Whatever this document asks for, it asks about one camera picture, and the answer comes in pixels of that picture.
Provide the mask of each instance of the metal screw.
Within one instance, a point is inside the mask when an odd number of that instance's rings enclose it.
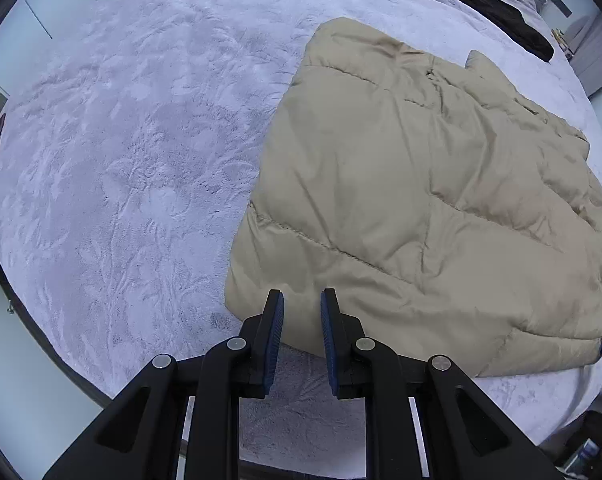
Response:
[[[227,342],[227,347],[230,350],[241,350],[242,348],[245,348],[245,345],[247,345],[247,343],[242,337],[233,337]]]
[[[451,366],[452,363],[450,362],[450,359],[448,359],[445,355],[437,355],[432,359],[432,367],[440,372],[445,372]]]
[[[152,364],[155,368],[166,368],[172,362],[172,358],[168,354],[158,354],[152,359]]]
[[[355,344],[357,345],[357,348],[359,350],[363,350],[366,352],[372,350],[375,347],[374,340],[370,339],[369,337],[362,337],[361,339],[357,339],[357,342]]]

